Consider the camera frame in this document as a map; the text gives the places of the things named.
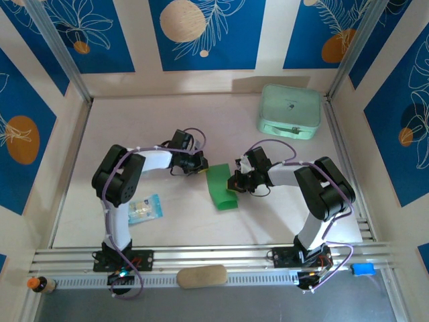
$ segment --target plastic bag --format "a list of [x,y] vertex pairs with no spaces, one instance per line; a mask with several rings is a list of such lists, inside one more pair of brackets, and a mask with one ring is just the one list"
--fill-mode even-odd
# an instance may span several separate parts
[[143,201],[131,201],[128,208],[128,224],[141,223],[163,216],[160,196],[152,195]]

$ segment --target small bottle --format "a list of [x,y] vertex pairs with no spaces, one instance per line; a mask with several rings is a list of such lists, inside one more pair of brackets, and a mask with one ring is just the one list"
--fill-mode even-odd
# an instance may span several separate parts
[[56,288],[56,282],[43,276],[32,277],[27,281],[27,286],[36,293],[51,293]]

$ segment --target mint green box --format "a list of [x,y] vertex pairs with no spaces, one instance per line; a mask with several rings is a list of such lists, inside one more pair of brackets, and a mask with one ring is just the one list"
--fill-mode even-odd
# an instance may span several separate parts
[[320,93],[268,84],[262,90],[259,131],[293,139],[311,139],[320,126]]

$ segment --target orange bottle cap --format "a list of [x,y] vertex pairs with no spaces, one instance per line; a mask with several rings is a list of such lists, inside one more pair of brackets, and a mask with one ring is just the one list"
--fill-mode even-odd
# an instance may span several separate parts
[[27,286],[29,288],[35,289],[40,285],[40,280],[36,277],[32,277],[27,281]]

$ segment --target blue block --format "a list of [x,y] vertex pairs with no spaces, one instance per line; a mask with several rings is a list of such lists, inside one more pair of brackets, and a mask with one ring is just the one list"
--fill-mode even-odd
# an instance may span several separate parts
[[351,272],[355,276],[362,275],[375,275],[376,271],[374,269],[374,264],[364,263],[364,264],[351,264]]

